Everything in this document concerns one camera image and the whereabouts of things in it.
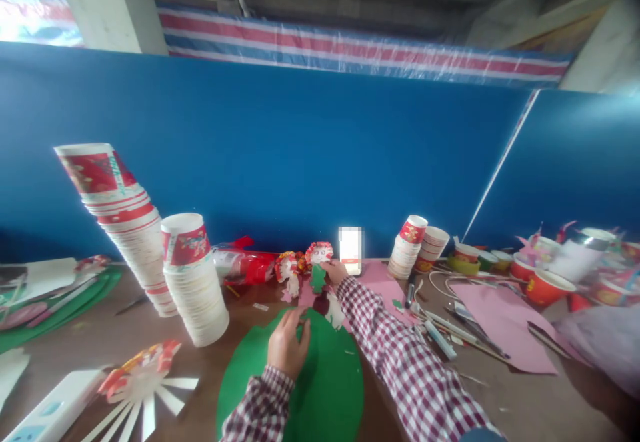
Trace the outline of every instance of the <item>concrete pillar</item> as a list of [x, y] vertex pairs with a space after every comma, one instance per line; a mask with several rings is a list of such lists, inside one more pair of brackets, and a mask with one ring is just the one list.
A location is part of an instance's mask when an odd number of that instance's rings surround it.
[[154, 0], [67, 0], [90, 49], [167, 55]]
[[640, 0], [614, 0], [574, 60], [560, 88], [637, 94], [640, 88]]

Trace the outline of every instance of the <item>plastic sheet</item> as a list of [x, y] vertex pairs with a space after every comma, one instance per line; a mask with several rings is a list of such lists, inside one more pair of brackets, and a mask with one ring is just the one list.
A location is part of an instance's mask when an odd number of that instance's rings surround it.
[[586, 360], [640, 400], [640, 307], [594, 307], [554, 325]]
[[[160, 5], [174, 56], [354, 74], [555, 88], [571, 55], [483, 51]], [[81, 47], [66, 0], [0, 0], [0, 40]]]

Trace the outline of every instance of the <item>finger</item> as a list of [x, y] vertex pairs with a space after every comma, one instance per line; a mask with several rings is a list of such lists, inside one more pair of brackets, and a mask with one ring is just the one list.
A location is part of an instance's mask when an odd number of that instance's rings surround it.
[[300, 337], [300, 349], [307, 356], [309, 351], [309, 342], [311, 341], [311, 320], [307, 319], [302, 328], [302, 337]]
[[287, 319], [285, 328], [295, 331], [296, 327], [298, 327], [298, 322], [300, 322], [300, 316], [304, 311], [305, 307], [298, 307], [296, 310], [291, 311], [291, 316]]

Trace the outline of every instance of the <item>pink paper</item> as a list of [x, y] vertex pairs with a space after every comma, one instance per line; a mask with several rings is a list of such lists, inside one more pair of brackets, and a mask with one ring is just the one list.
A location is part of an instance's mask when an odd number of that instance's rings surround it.
[[[385, 304], [385, 308], [400, 320], [400, 322], [404, 322], [409, 326], [419, 323], [419, 320], [412, 317], [409, 311], [400, 313], [393, 306], [394, 299], [404, 302], [405, 293], [398, 285], [398, 282], [389, 274], [387, 266], [382, 262], [368, 260], [362, 262], [362, 275], [356, 278], [356, 280], [364, 287], [380, 295]], [[302, 280], [300, 280], [300, 300], [298, 307], [312, 307], [315, 298], [316, 294], [313, 293], [311, 284], [309, 283], [309, 277], [304, 276]], [[348, 320], [344, 321], [343, 326], [348, 332], [351, 332], [351, 326]]]
[[506, 287], [457, 284], [451, 288], [489, 338], [511, 356], [509, 362], [514, 367], [524, 372], [558, 374], [544, 345], [529, 332], [528, 322], [546, 332], [570, 356], [587, 364], [548, 320]]

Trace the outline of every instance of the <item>green paper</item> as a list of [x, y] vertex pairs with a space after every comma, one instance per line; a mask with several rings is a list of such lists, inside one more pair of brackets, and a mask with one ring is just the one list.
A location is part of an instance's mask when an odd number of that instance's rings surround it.
[[[119, 267], [110, 266], [100, 274], [100, 280], [98, 282], [94, 283], [82, 292], [82, 294], [62, 306], [60, 310], [35, 327], [28, 328], [22, 325], [6, 331], [0, 331], [0, 353], [4, 353], [42, 334], [55, 330], [86, 312], [97, 302], [105, 298], [118, 283], [120, 276], [122, 276], [122, 270]], [[62, 299], [45, 300], [44, 302], [47, 302], [48, 306], [51, 307], [60, 302], [60, 300]], [[14, 309], [18, 309], [28, 303], [29, 302], [25, 302], [24, 304], [16, 305]]]
[[[235, 350], [218, 396], [216, 440], [222, 437], [222, 424], [242, 400], [249, 378], [262, 374], [269, 337], [284, 312], [286, 309], [265, 328], [252, 328]], [[309, 309], [307, 314], [311, 343], [289, 401], [283, 442], [351, 442], [358, 434], [364, 406], [356, 344], [344, 327], [336, 331], [318, 312]]]
[[322, 288], [325, 286], [325, 275], [327, 271], [319, 265], [314, 265], [311, 269], [311, 288], [313, 293], [322, 292]]

